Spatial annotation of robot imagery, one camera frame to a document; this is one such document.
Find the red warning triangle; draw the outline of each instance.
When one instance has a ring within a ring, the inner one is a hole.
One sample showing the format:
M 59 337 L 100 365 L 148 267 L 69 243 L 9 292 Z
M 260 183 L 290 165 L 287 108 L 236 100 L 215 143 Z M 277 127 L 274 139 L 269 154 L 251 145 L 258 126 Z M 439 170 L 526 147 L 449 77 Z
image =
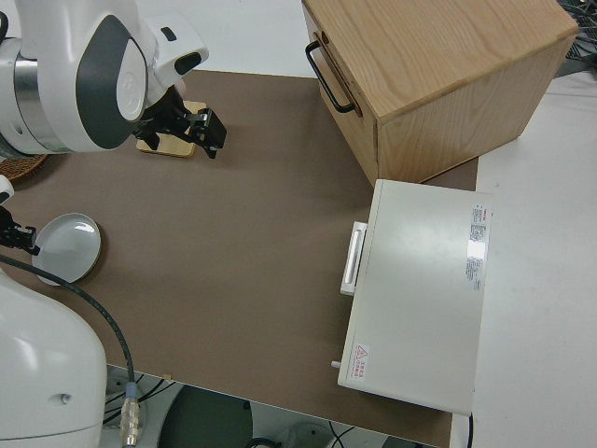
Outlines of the red warning triangle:
M 356 359 L 360 359 L 361 357 L 366 357 L 368 355 L 367 351 L 361 346 L 358 345 L 356 347 Z

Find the cable connector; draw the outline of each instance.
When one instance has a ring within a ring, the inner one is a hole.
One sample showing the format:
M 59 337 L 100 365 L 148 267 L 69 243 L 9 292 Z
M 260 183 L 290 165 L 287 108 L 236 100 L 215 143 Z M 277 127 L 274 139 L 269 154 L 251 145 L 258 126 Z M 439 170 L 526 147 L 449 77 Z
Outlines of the cable connector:
M 127 383 L 126 395 L 120 418 L 120 443 L 123 448 L 132 448 L 139 441 L 139 401 L 137 383 Z

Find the black metal handle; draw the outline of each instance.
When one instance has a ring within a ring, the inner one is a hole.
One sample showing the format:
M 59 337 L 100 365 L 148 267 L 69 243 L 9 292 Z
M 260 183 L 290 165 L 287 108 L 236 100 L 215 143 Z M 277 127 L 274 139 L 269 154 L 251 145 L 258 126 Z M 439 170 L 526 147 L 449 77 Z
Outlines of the black metal handle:
M 338 103 L 338 100 L 334 96 L 334 93 L 332 93 L 332 90 L 327 85 L 327 82 L 324 79 L 324 76 L 319 71 L 319 67 L 317 67 L 317 64 L 315 63 L 315 60 L 313 59 L 313 57 L 311 55 L 311 52 L 314 49 L 318 49 L 319 47 L 321 47 L 321 44 L 319 43 L 318 40 L 315 40 L 314 42 L 312 42 L 311 44 L 309 44 L 307 46 L 307 48 L 305 49 L 305 53 L 307 54 L 307 61 L 309 61 L 309 64 L 311 65 L 313 71 L 315 72 L 315 75 L 317 76 L 317 79 L 319 79 L 321 87 L 324 88 L 324 91 L 326 92 L 327 97 L 329 98 L 329 101 L 332 103 L 332 105 L 334 106 L 334 108 L 338 112 L 340 112 L 341 114 L 346 114 L 347 112 L 350 112 L 350 111 L 354 110 L 354 104 L 353 103 L 349 103 L 348 105 L 341 105 L 340 103 Z

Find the white plate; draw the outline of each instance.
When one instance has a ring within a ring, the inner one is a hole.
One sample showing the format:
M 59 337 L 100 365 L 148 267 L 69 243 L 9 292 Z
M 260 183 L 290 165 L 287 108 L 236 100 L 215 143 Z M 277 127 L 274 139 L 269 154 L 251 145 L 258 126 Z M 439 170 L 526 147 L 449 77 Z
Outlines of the white plate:
M 40 250 L 32 257 L 33 265 L 72 283 L 91 270 L 100 255 L 102 239 L 93 219 L 80 213 L 69 213 L 44 227 L 35 244 Z M 58 286 L 43 277 L 39 279 Z

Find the wood grain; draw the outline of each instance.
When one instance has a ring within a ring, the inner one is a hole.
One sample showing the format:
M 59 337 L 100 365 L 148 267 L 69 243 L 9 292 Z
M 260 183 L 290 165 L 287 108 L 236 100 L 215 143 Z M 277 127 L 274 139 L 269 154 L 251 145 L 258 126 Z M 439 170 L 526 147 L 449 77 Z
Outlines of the wood grain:
M 423 182 L 518 137 L 572 39 L 384 124 L 380 177 Z
M 576 33 L 553 0 L 303 0 L 387 121 Z
M 373 185 L 378 178 L 379 171 L 377 163 L 377 119 L 373 116 L 362 94 L 355 88 L 354 82 L 351 79 L 344 78 L 344 74 L 347 72 L 343 70 L 343 67 L 338 67 L 339 58 L 336 51 L 325 43 L 320 27 L 307 10 L 305 10 L 305 20 L 309 36 L 311 39 L 320 41 L 323 47 L 323 49 L 316 50 L 312 56 L 328 86 L 342 104 L 347 104 L 351 100 L 356 101 L 360 116 L 354 111 L 341 114 L 334 109 L 326 93 L 320 88 L 327 109 L 342 131 L 367 179 Z

